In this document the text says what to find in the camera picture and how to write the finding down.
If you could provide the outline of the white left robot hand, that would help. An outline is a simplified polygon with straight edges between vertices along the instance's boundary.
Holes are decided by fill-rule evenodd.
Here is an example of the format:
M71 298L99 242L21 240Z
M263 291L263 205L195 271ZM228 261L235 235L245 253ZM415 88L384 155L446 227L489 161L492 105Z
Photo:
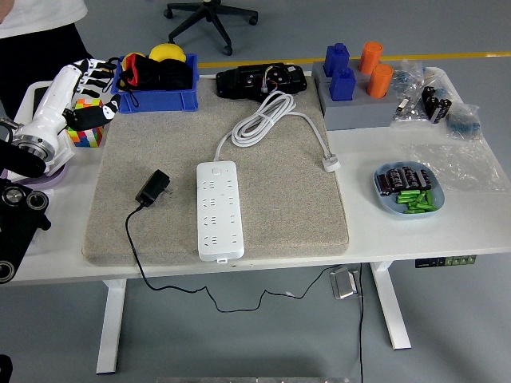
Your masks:
M26 150L41 150L44 157L50 157L57 153L58 134L65 127L84 131L110 122L119 109L118 95L102 106L76 112L70 108L75 93L98 97L97 92L87 87L106 88L108 83L104 79L112 78L116 67L111 61L97 59L83 59L63 67L46 90L33 120L16 131L12 144Z

